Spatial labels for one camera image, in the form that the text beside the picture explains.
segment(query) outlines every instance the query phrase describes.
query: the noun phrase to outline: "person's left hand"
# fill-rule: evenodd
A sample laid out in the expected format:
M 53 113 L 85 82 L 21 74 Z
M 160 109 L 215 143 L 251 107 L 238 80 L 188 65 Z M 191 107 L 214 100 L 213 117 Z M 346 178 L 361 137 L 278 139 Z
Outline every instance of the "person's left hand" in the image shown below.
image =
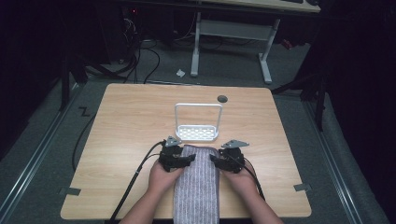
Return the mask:
M 184 168 L 178 168 L 168 173 L 163 169 L 163 166 L 158 160 L 156 160 L 149 173 L 148 191 L 164 194 L 173 186 L 183 171 Z

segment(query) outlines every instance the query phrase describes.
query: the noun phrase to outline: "metal rail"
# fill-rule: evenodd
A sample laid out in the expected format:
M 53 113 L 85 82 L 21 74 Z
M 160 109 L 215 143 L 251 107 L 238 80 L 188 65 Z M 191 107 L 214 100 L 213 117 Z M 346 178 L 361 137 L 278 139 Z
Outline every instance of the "metal rail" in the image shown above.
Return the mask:
M 349 222 L 353 224 L 363 223 L 361 220 L 361 215 L 359 214 L 359 211 L 353 201 L 349 188 L 343 176 L 341 175 L 340 170 L 338 169 L 337 162 L 332 155 L 332 151 L 330 150 L 326 137 L 324 136 L 324 133 L 318 129 L 318 126 L 315 123 L 315 109 L 309 102 L 303 102 L 303 107 L 307 115 L 310 117 L 310 123 L 314 128 L 315 133 L 317 134 L 318 140 L 321 144 L 323 159 L 326 163 L 327 168 L 329 169 L 329 174 L 332 178 L 332 182 L 334 183 L 341 204 L 344 206 L 346 216 L 348 217 Z
M 7 198 L 3 201 L 0 207 L 0 223 L 7 223 L 8 220 L 11 218 L 14 209 L 17 207 L 18 202 L 23 196 L 23 193 L 28 188 L 30 182 L 35 176 L 35 173 L 40 167 L 41 162 L 44 160 L 47 152 L 50 150 L 53 136 L 55 135 L 62 121 L 64 120 L 64 117 L 67 114 L 70 105 L 73 104 L 74 100 L 81 93 L 81 91 L 82 87 L 78 84 L 75 84 L 73 86 L 72 98 L 69 104 L 63 110 L 60 110 L 58 112 L 55 119 L 52 121 L 51 125 L 44 134 L 38 147 L 36 148 L 32 158 L 29 160 L 29 162 L 21 172 L 17 182 L 8 194 Z

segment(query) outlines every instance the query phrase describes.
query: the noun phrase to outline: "black cable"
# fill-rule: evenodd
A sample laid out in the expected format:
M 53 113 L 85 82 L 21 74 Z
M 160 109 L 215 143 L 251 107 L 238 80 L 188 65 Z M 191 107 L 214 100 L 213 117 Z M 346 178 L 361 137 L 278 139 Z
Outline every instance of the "black cable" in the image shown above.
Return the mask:
M 77 147 L 79 144 L 79 141 L 81 140 L 82 135 L 85 133 L 85 131 L 87 130 L 88 126 L 90 125 L 90 123 L 93 121 L 93 119 L 96 117 L 96 113 L 91 117 L 91 119 L 88 121 L 88 123 L 85 125 L 84 129 L 81 131 L 81 133 L 79 134 L 78 140 L 76 142 L 75 148 L 73 150 L 73 156 L 72 156 L 72 166 L 73 166 L 73 171 L 75 172 L 77 169 L 76 166 L 76 162 L 75 162 L 75 157 L 76 157 L 76 151 L 77 151 Z
M 151 155 L 148 156 L 148 159 L 153 157 L 153 156 L 159 156 L 159 155 L 160 155 L 160 153 L 151 154 Z
M 137 62 L 140 62 L 140 56 L 141 54 L 141 47 L 142 45 L 139 45 L 139 51 L 138 51 L 138 56 L 137 56 Z M 134 84 L 137 84 L 137 67 L 134 69 Z
M 145 158 L 142 160 L 142 162 L 140 163 L 139 167 L 137 168 L 137 170 L 134 172 L 134 177 L 132 178 L 131 182 L 128 185 L 128 188 L 125 190 L 124 195 L 122 196 L 119 205 L 117 206 L 116 210 L 114 211 L 113 215 L 111 216 L 109 222 L 110 224 L 115 223 L 116 220 L 116 216 L 119 213 L 120 209 L 122 208 L 123 203 L 125 202 L 126 198 L 128 197 L 129 192 L 131 191 L 132 186 L 134 185 L 134 182 L 136 181 L 137 177 L 140 174 L 140 171 L 143 168 L 143 164 L 146 162 L 146 160 L 148 160 L 151 156 L 154 155 L 149 155 L 151 153 L 152 150 L 154 150 L 155 147 L 157 147 L 158 145 L 165 145 L 166 141 L 163 140 L 161 142 L 156 143 L 154 146 L 152 146 L 152 148 L 148 151 L 148 154 L 146 154 Z
M 135 39 L 134 43 L 133 43 L 131 46 L 129 46 L 129 48 L 127 49 L 126 58 L 128 58 L 129 55 L 131 55 L 131 57 L 130 57 L 131 59 L 130 59 L 130 61 L 128 62 L 128 64 L 127 64 L 125 67 L 121 68 L 120 70 L 117 70 L 117 71 L 112 72 L 112 71 L 109 71 L 108 69 L 104 68 L 101 64 L 95 64 L 95 63 L 93 63 L 93 62 L 89 62 L 88 65 L 92 66 L 94 69 L 96 69 L 97 71 L 99 71 L 99 73 L 92 71 L 92 70 L 91 70 L 90 68 L 88 68 L 88 67 L 85 67 L 85 71 L 86 71 L 87 73 L 90 73 L 90 74 L 94 75 L 94 76 L 106 75 L 106 76 L 114 77 L 114 78 L 122 78 L 122 77 L 120 77 L 120 76 L 118 76 L 118 75 L 119 75 L 119 74 L 122 74 L 122 73 L 124 73 L 124 72 L 126 72 L 126 71 L 128 71 L 128 70 L 130 70 L 130 69 L 131 69 L 131 71 L 133 71 L 134 68 L 137 66 L 137 63 L 138 63 L 138 62 L 136 61 L 136 57 L 135 57 L 135 55 L 134 55 L 134 51 L 135 51 L 137 48 L 140 48 L 140 45 L 141 45 L 141 43 L 140 43 L 140 36 L 141 36 L 141 34 L 138 33 L 138 34 L 134 37 L 134 39 Z
M 208 49 L 208 50 L 218 49 L 218 48 L 220 48 L 222 46 L 223 40 L 224 40 L 224 38 L 222 36 L 207 36 L 206 39 L 207 40 L 219 39 L 219 44 L 217 46 L 215 46 L 214 48 L 205 48 L 205 47 L 202 46 L 202 44 L 203 44 L 202 43 L 202 44 L 199 45 L 201 49 Z
M 149 51 L 151 51 L 151 52 L 153 52 L 153 53 L 155 53 L 155 54 L 157 55 L 157 57 L 158 57 L 158 62 L 157 62 L 157 65 L 155 66 L 155 68 L 146 76 L 145 80 L 143 81 L 143 84 L 146 84 L 146 82 L 148 81 L 148 79 L 149 79 L 149 77 L 151 76 L 151 74 L 154 73 L 154 71 L 155 71 L 155 70 L 158 68 L 158 66 L 160 65 L 160 55 L 159 55 L 157 52 L 155 52 L 154 50 L 152 50 L 152 49 L 147 49 L 147 50 L 149 50 Z
M 156 39 L 144 40 L 143 42 L 150 42 L 150 41 L 154 41 L 154 44 L 152 46 L 145 47 L 145 48 L 142 48 L 142 49 L 153 49 L 153 48 L 155 48 L 158 45 L 158 41 Z
M 245 41 L 245 42 L 243 42 L 243 43 L 238 43 L 238 42 L 236 42 L 236 41 L 232 41 L 232 40 L 229 40 L 230 38 L 224 38 L 224 43 L 227 43 L 227 44 L 232 44 L 232 45 L 237 45 L 237 46 L 245 46 L 245 45 L 248 45 L 248 44 L 253 44 L 253 43 L 256 43 L 256 42 L 258 42 L 258 40 L 254 40 L 254 39 L 249 39 L 249 40 L 247 40 L 247 41 Z
M 194 43 L 192 41 L 192 42 L 190 42 L 189 45 L 180 45 L 180 44 L 177 43 L 177 41 L 185 40 L 185 39 L 188 39 L 188 38 L 191 38 L 191 37 L 195 37 L 195 35 L 191 35 L 191 31 L 192 31 L 192 28 L 194 27 L 196 17 L 197 17 L 197 13 L 195 12 L 194 16 L 192 17 L 192 22 L 191 22 L 191 26 L 190 26 L 189 31 L 187 31 L 187 33 L 185 35 L 183 35 L 181 38 L 174 39 L 174 43 L 175 44 L 177 44 L 179 46 L 190 46 L 192 43 Z
M 192 38 L 192 37 L 194 37 L 194 35 L 185 37 L 185 38 L 183 38 L 183 39 L 174 40 L 173 43 L 176 44 L 176 45 L 179 45 L 179 46 L 181 46 L 181 47 L 189 47 L 189 46 L 191 46 L 191 45 L 193 45 L 193 44 L 195 43 L 194 40 L 189 41 L 188 44 L 180 44 L 180 43 L 178 43 L 178 42 L 181 42 L 181 41 L 188 41 L 188 40 L 189 40 L 190 38 Z
M 137 67 L 138 60 L 136 59 L 136 56 L 135 56 L 135 55 L 134 55 L 133 58 L 134 58 L 134 62 L 135 62 L 134 67 L 131 69 L 131 71 L 128 73 L 128 75 L 125 77 L 123 83 L 125 83 L 126 81 L 128 81 L 129 76 L 132 74 L 133 71 L 136 71 L 136 67 Z
M 234 157 L 232 157 L 230 154 L 228 154 L 228 153 L 226 153 L 226 152 L 224 152 L 224 154 L 227 156 L 227 158 L 230 158 L 231 160 L 235 161 L 236 163 L 238 163 L 238 165 L 242 166 L 243 168 L 245 168 L 245 170 L 247 170 L 248 173 L 250 173 L 250 175 L 251 175 L 251 176 L 253 177 L 253 179 L 254 179 L 254 182 L 256 183 L 256 187 L 257 187 L 257 190 L 259 191 L 260 196 L 265 200 L 264 194 L 262 193 L 262 186 L 260 185 L 260 182 L 259 182 L 259 179 L 257 178 L 257 176 L 256 176 L 255 174 L 253 174 L 253 173 L 246 167 L 246 165 L 244 165 L 244 164 L 242 164 L 241 162 L 237 161 L 237 160 L 236 160 Z M 250 163 L 250 166 L 251 166 L 251 168 L 252 168 L 253 171 L 254 171 L 254 167 L 253 167 L 253 165 L 251 164 L 251 162 L 248 161 L 247 159 L 245 159 L 245 160 L 246 160 L 248 163 Z

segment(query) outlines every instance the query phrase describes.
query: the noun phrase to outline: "metal frame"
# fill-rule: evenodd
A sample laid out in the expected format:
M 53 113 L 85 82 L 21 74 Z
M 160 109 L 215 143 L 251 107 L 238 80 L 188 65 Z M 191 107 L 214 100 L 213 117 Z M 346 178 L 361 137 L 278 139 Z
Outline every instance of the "metal frame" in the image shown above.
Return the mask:
M 199 70 L 199 41 L 201 35 L 218 35 L 266 41 L 263 53 L 259 54 L 262 75 L 266 84 L 271 84 L 271 74 L 267 57 L 276 36 L 280 19 L 276 19 L 273 26 L 253 25 L 246 23 L 201 20 L 201 13 L 197 13 L 195 27 L 195 46 L 192 53 L 191 76 L 197 77 Z
M 26 191 L 33 177 L 35 176 L 35 173 L 40 167 L 41 162 L 46 157 L 47 152 L 50 150 L 52 138 L 59 129 L 59 126 L 64 120 L 64 117 L 66 116 L 71 104 L 73 104 L 73 102 L 81 93 L 82 88 L 83 86 L 79 86 L 78 84 L 75 84 L 73 86 L 73 95 L 71 97 L 71 100 L 67 102 L 67 105 L 64 106 L 63 110 L 60 110 L 58 112 L 55 119 L 44 134 L 40 144 L 37 146 L 32 158 L 29 160 L 29 162 L 21 172 L 20 176 L 18 177 L 18 180 L 15 183 L 14 187 L 12 188 L 6 199 L 3 201 L 0 207 L 0 223 L 7 223 L 7 221 L 11 218 L 11 215 L 14 209 L 17 207 L 18 202 L 20 201 L 21 197 L 23 196 L 24 192 Z
M 350 193 L 349 187 L 347 186 L 343 175 L 338 169 L 337 162 L 332 155 L 332 151 L 329 147 L 329 144 L 327 143 L 326 137 L 324 133 L 317 127 L 314 121 L 315 110 L 313 106 L 309 102 L 303 102 L 303 107 L 305 113 L 311 118 L 310 122 L 312 128 L 315 130 L 317 138 L 321 144 L 323 159 L 325 160 L 326 166 L 329 169 L 330 177 L 332 178 L 332 182 L 334 183 L 341 204 L 344 206 L 344 210 L 346 211 L 346 216 L 349 219 L 349 222 L 353 224 L 363 223 L 361 220 L 361 215 L 359 214 L 359 209 L 353 200 L 352 194 Z
M 181 106 L 212 106 L 219 108 L 219 116 L 216 127 L 209 124 L 178 124 L 177 110 Z M 196 142 L 210 142 L 215 140 L 219 135 L 219 124 L 222 112 L 222 105 L 218 104 L 176 104 L 175 105 L 175 121 L 176 121 L 176 135 L 181 141 L 196 141 Z

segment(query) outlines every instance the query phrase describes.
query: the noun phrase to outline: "tape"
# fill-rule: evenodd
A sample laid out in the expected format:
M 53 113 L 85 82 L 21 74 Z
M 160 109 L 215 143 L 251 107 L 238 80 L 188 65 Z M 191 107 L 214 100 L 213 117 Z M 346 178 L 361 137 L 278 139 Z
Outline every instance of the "tape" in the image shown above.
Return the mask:
M 73 188 L 67 188 L 67 187 L 62 187 L 61 190 L 59 190 L 60 195 L 76 195 L 78 196 L 79 193 L 81 192 L 81 189 L 73 189 Z
M 301 190 L 305 190 L 305 192 L 311 190 L 311 185 L 309 184 L 299 184 L 299 185 L 294 185 L 294 189 L 296 191 L 301 191 Z

